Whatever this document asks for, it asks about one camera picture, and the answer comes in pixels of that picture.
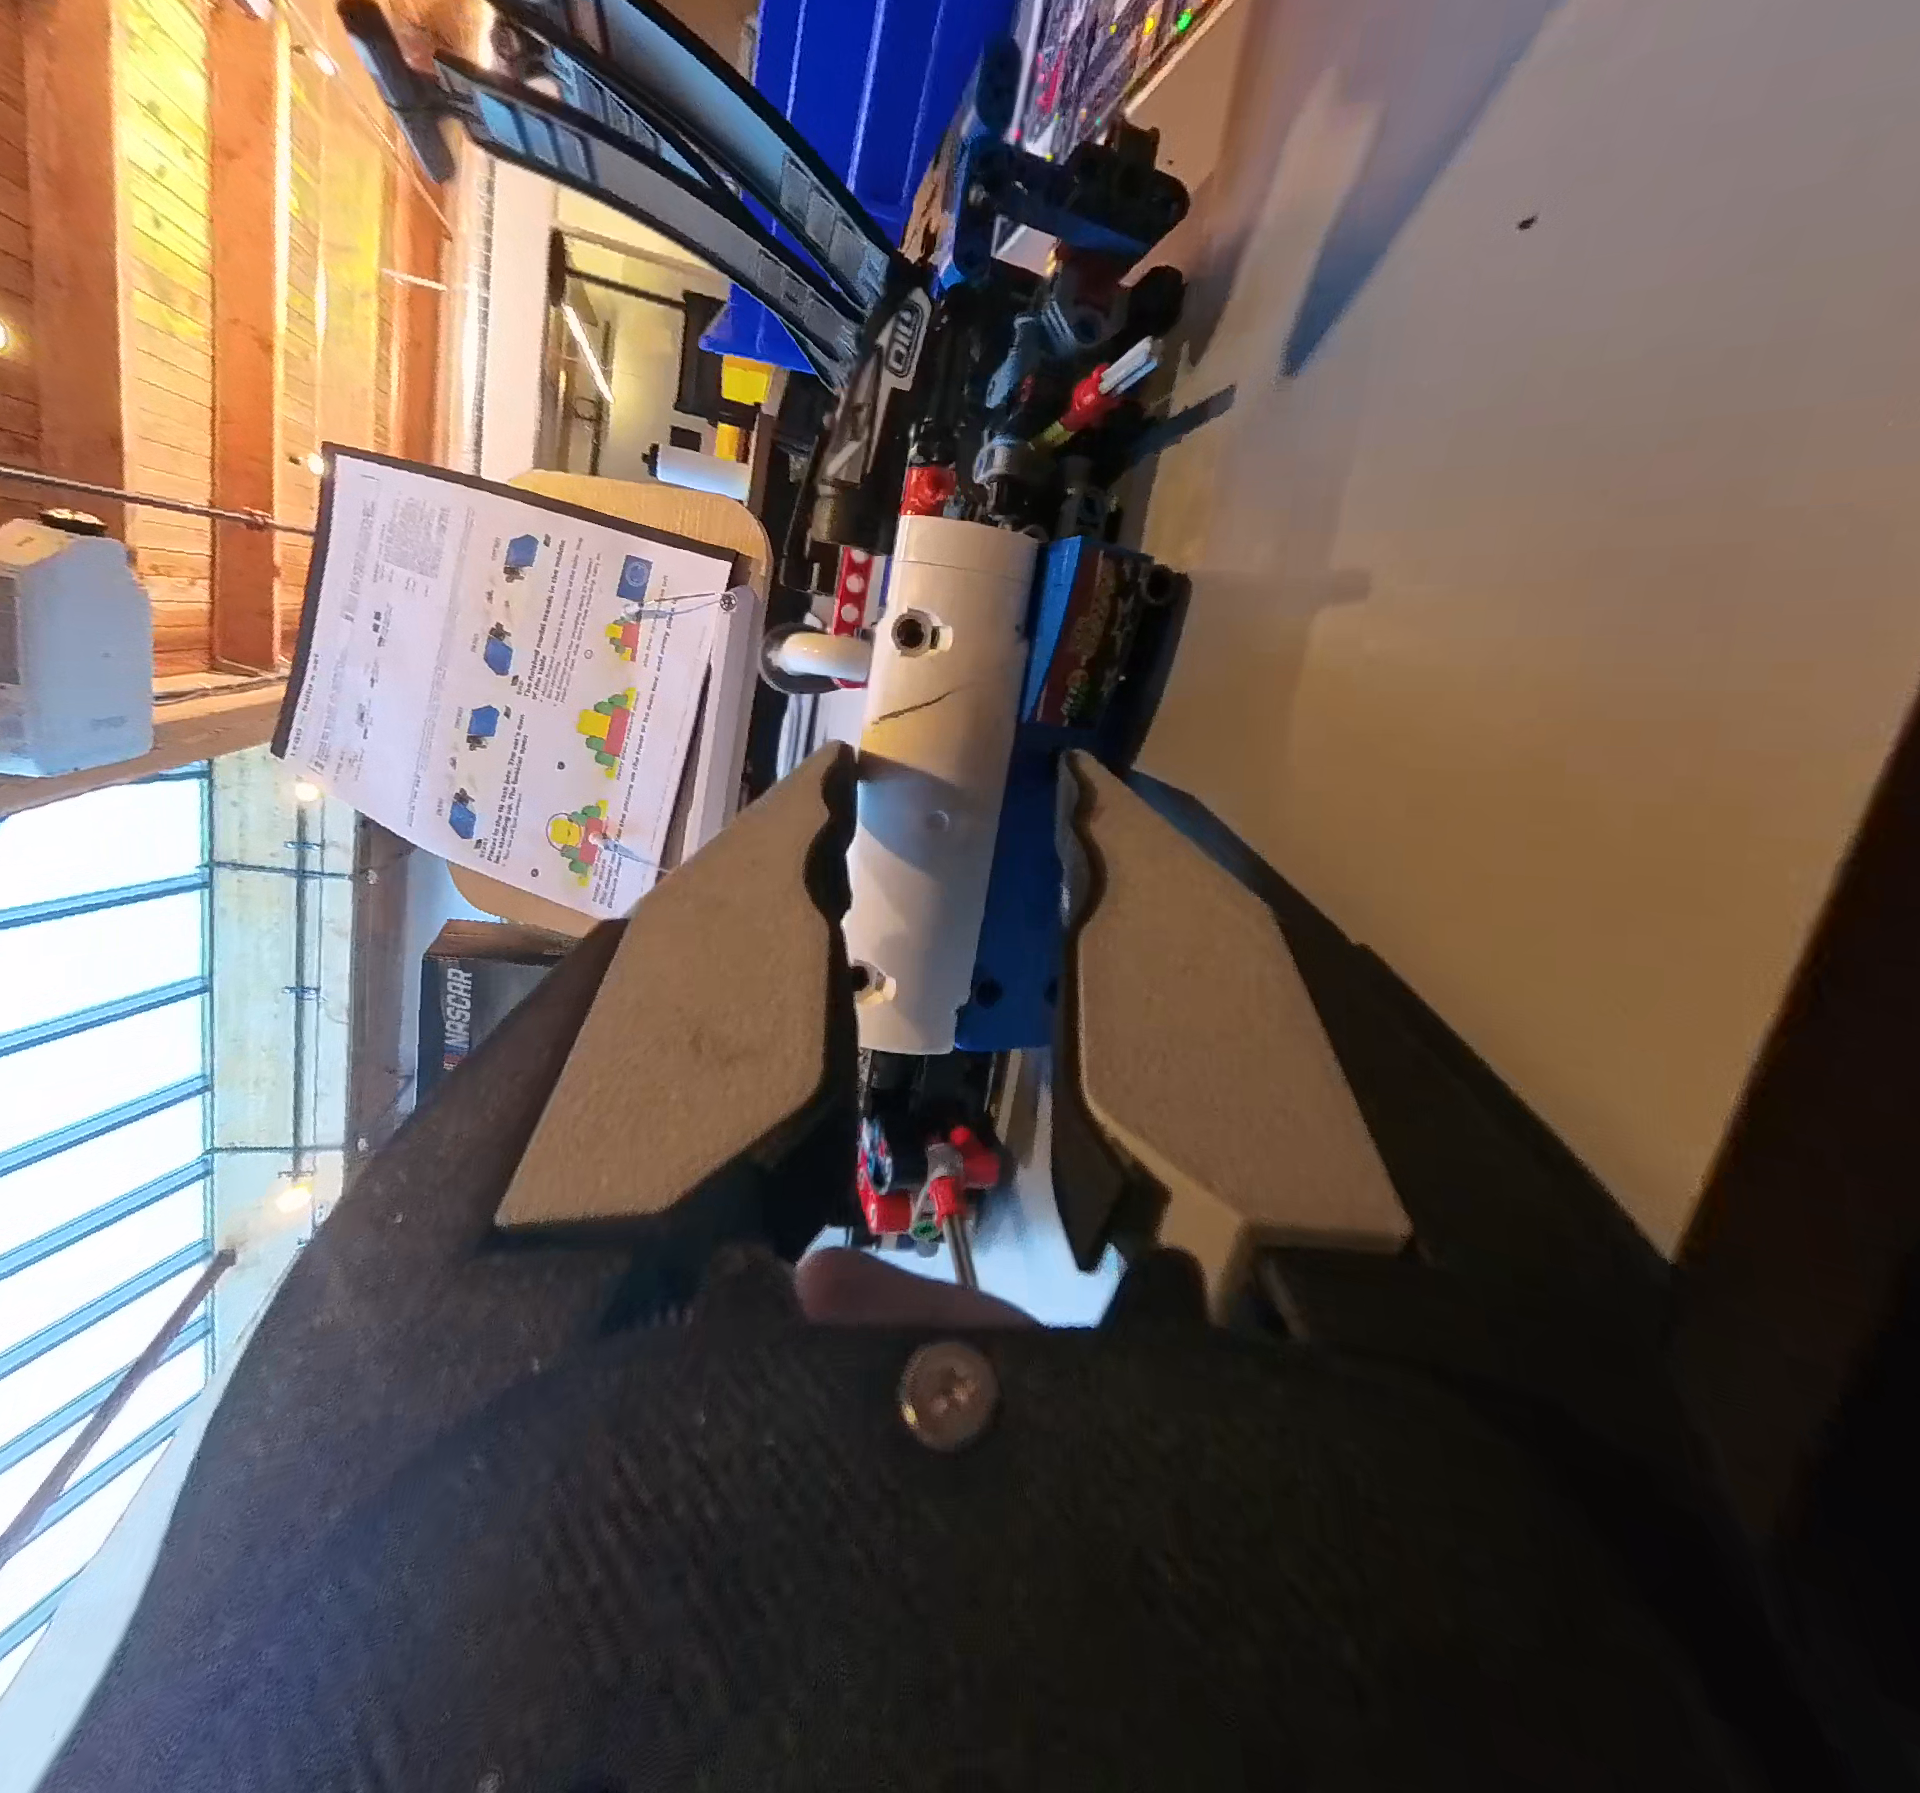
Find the toy brick car model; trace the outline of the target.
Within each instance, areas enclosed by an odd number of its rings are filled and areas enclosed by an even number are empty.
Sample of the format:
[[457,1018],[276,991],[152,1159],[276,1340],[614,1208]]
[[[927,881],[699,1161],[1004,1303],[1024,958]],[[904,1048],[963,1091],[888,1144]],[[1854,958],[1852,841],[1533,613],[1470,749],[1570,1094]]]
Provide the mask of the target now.
[[861,701],[847,858],[865,1059],[855,1227],[977,1283],[1009,1155],[971,1100],[1062,1000],[1052,800],[1068,751],[1123,768],[1184,582],[1116,546],[1111,424],[1160,361],[1187,217],[1159,140],[1019,143],[1024,56],[992,38],[894,244],[800,124],[661,0],[483,0],[493,62],[411,60],[339,18],[421,169],[451,137],[682,248],[781,317],[820,404],[781,580],[826,629],[765,631],[762,681]]

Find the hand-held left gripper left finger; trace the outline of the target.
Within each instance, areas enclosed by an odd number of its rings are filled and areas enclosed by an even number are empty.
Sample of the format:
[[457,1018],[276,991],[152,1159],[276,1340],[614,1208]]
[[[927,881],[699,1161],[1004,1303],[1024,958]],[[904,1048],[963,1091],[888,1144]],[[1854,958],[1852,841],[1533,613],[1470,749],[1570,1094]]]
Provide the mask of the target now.
[[854,831],[855,753],[829,744],[638,904],[493,1228],[661,1228],[730,1192],[805,1218],[835,1202],[857,1090]]

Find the thin metal rod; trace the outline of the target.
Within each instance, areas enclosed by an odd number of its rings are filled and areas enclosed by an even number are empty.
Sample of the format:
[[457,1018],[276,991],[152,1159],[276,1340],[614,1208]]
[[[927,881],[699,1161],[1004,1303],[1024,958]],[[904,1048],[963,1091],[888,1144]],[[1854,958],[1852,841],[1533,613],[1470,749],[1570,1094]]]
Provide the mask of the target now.
[[33,497],[46,504],[67,504],[85,501],[101,501],[114,506],[145,509],[153,514],[167,514],[181,519],[204,519],[212,526],[234,526],[250,532],[265,532],[276,535],[301,537],[308,543],[318,543],[315,526],[288,526],[272,519],[270,515],[257,509],[231,509],[204,501],[185,501],[178,497],[160,497],[145,491],[116,489],[101,481],[74,480],[64,475],[54,475],[39,469],[26,469],[16,465],[3,467],[3,483],[22,491],[26,497]]

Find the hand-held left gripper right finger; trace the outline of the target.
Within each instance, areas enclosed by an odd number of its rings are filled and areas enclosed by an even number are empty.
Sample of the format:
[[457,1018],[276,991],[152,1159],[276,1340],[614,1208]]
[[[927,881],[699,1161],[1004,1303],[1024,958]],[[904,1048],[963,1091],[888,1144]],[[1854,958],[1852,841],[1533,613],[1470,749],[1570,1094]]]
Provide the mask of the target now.
[[1270,1247],[1403,1253],[1413,1225],[1270,908],[1085,751],[1060,767],[1059,853],[1076,1263],[1185,1253],[1226,1320]]

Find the black printed box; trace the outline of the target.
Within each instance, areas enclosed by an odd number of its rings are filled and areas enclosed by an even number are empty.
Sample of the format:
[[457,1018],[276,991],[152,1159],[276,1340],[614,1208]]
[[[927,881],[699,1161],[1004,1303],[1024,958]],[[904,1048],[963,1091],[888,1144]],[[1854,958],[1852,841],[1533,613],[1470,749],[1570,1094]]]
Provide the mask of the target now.
[[577,941],[499,919],[449,919],[419,961],[416,1109],[565,964]]

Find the white illustrated leaflet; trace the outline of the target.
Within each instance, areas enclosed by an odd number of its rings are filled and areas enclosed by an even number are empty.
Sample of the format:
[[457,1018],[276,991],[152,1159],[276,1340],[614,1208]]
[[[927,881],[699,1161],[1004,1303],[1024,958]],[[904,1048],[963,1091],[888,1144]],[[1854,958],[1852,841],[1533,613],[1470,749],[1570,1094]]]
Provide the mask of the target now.
[[733,557],[324,444],[273,729],[291,777],[583,934],[665,861]]

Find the beige cardboard board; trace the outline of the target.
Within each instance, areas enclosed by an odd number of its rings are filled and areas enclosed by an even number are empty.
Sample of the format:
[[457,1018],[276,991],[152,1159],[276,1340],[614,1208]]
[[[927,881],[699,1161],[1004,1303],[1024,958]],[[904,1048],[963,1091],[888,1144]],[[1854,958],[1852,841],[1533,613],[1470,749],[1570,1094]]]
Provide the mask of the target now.
[[733,557],[734,611],[722,614],[717,649],[719,693],[704,701],[691,777],[677,801],[665,861],[674,866],[701,847],[742,810],[747,729],[755,695],[758,628],[773,592],[773,544],[762,522],[742,501],[656,480],[623,481],[559,469],[526,469],[509,485],[557,501],[577,514],[611,517],[616,526],[657,532],[682,546],[701,544]]

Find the white wall device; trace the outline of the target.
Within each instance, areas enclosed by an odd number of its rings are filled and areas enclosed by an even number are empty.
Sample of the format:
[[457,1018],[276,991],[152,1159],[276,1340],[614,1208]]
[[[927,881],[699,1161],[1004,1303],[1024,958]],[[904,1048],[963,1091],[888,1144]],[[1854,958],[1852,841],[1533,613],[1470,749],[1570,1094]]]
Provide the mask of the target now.
[[52,779],[153,747],[152,605],[129,548],[91,517],[3,526],[3,774]]

